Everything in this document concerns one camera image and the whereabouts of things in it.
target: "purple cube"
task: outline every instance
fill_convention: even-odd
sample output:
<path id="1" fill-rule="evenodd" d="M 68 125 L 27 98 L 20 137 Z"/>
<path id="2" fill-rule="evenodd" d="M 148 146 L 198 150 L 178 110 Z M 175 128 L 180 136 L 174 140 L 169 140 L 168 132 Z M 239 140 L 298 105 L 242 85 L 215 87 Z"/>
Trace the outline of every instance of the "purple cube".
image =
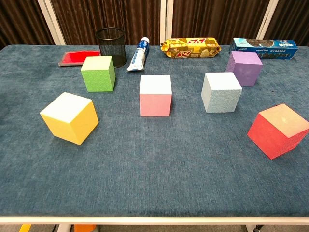
<path id="1" fill-rule="evenodd" d="M 226 72 L 233 72 L 241 86 L 254 86 L 262 69 L 262 62 L 255 52 L 231 52 Z"/>

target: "yellow cube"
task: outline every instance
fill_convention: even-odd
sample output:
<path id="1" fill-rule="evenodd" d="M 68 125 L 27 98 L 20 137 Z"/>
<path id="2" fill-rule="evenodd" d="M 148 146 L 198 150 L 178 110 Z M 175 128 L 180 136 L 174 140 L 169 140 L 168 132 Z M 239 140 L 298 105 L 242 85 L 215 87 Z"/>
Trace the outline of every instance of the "yellow cube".
<path id="1" fill-rule="evenodd" d="M 40 115 L 54 136 L 78 145 L 98 124 L 92 100 L 71 93 L 62 93 Z"/>

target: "green cube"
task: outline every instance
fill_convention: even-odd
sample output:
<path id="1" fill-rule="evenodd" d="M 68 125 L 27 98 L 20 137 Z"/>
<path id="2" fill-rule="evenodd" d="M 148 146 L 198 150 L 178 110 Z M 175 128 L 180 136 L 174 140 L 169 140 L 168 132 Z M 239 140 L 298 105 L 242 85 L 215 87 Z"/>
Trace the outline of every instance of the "green cube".
<path id="1" fill-rule="evenodd" d="M 88 92 L 113 91 L 115 70 L 111 56 L 86 57 L 81 72 Z"/>

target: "floor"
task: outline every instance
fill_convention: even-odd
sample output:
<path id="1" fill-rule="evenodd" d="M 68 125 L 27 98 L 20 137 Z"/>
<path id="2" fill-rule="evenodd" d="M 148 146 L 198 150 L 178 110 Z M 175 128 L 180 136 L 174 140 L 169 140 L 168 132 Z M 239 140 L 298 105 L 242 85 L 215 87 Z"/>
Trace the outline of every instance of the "floor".
<path id="1" fill-rule="evenodd" d="M 19 232 L 20 225 L 0 225 L 0 232 Z M 29 232 L 53 232 L 54 225 L 32 225 Z M 220 226 L 119 226 L 104 225 L 100 232 L 247 232 L 242 225 Z M 261 232 L 309 232 L 309 226 L 265 225 Z"/>

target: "yellow biscuit package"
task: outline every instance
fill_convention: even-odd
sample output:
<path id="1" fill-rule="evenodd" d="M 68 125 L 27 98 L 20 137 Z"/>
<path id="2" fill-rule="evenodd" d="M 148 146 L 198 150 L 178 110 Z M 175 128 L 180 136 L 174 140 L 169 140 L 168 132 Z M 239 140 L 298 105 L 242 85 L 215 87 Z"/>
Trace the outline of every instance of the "yellow biscuit package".
<path id="1" fill-rule="evenodd" d="M 215 38 L 176 38 L 165 40 L 161 50 L 171 58 L 214 57 L 221 51 Z"/>

